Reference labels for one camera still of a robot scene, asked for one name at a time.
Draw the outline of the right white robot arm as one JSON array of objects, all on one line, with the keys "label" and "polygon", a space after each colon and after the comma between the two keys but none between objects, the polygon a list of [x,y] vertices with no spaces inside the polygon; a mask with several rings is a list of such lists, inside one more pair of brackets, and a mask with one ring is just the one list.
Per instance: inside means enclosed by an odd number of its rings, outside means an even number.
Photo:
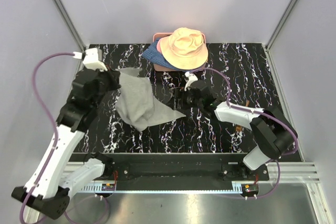
[{"label": "right white robot arm", "polygon": [[249,108],[215,98],[201,80],[175,89],[173,108],[179,112],[197,108],[208,119],[236,124],[252,131],[257,146],[238,167],[239,176],[244,180],[256,176],[261,165],[281,158],[298,140],[296,131],[277,107]]}]

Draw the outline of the grey cloth napkin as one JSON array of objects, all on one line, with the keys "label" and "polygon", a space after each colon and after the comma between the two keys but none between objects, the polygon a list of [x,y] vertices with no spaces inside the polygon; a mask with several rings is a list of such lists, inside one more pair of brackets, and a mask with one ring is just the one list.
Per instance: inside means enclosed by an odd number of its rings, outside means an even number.
[{"label": "grey cloth napkin", "polygon": [[149,79],[139,77],[140,69],[123,68],[119,71],[121,88],[115,107],[126,124],[142,132],[148,127],[185,117],[155,98]]}]

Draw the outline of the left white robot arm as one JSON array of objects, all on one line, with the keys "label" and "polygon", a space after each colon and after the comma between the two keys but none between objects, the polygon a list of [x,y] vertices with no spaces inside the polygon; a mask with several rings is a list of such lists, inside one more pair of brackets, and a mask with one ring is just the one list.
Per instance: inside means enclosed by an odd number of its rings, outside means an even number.
[{"label": "left white robot arm", "polygon": [[72,90],[56,120],[54,135],[36,171],[24,186],[15,187],[11,197],[46,217],[61,217],[71,198],[96,178],[113,176],[114,163],[102,153],[89,159],[66,177],[62,174],[71,155],[97,117],[104,96],[119,89],[120,72],[83,69],[72,82]]}]

